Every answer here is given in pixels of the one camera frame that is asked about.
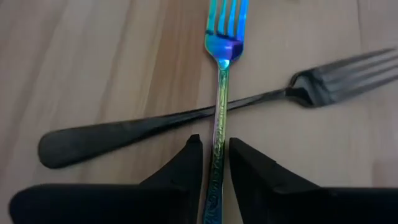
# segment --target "dark metal fork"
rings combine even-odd
[[[305,108],[347,100],[398,79],[395,53],[395,49],[384,49],[298,72],[286,88],[232,101],[228,110],[281,99]],[[40,140],[40,161],[49,168],[69,166],[214,113],[215,107],[210,106],[153,118],[52,131]]]

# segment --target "engraved fork handle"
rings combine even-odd
[[[224,174],[224,147],[225,123],[228,106],[228,79],[229,70],[218,69],[218,87],[216,101],[216,116],[213,129],[213,147],[205,210],[204,223],[222,223],[223,216],[223,174]]]

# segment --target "light wood surface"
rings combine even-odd
[[[251,0],[229,98],[398,45],[397,8],[395,0]],[[204,143],[207,173],[211,119],[67,169],[46,169],[37,158],[38,140],[53,129],[213,104],[216,66],[203,47],[207,12],[208,0],[0,0],[0,223],[11,222],[7,203],[18,190],[138,183],[193,133]],[[319,185],[398,187],[397,85],[319,110],[252,106],[228,115],[227,135]],[[226,166],[224,222],[241,223]]]

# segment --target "black fork handle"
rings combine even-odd
[[[284,97],[285,90],[271,91],[229,102],[228,110]],[[66,167],[214,113],[215,107],[209,106],[165,116],[51,131],[39,142],[39,159],[44,166],[51,169]]]

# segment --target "fork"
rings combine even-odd
[[[241,1],[238,26],[235,34],[234,25],[237,0],[232,0],[227,31],[225,31],[227,3],[228,0],[223,0],[217,31],[215,31],[217,0],[211,0],[205,35],[205,47],[218,65],[218,87],[210,173],[205,209],[203,211],[204,223],[222,223],[225,124],[228,106],[229,68],[243,53],[244,30],[249,4],[248,0]]]
[[[281,99],[304,108],[347,100],[398,79],[398,55],[394,54],[395,49],[384,49],[298,72],[287,88],[232,101],[228,110]],[[40,140],[39,158],[49,168],[69,166],[214,113],[215,107],[209,106],[153,118],[52,131]]]

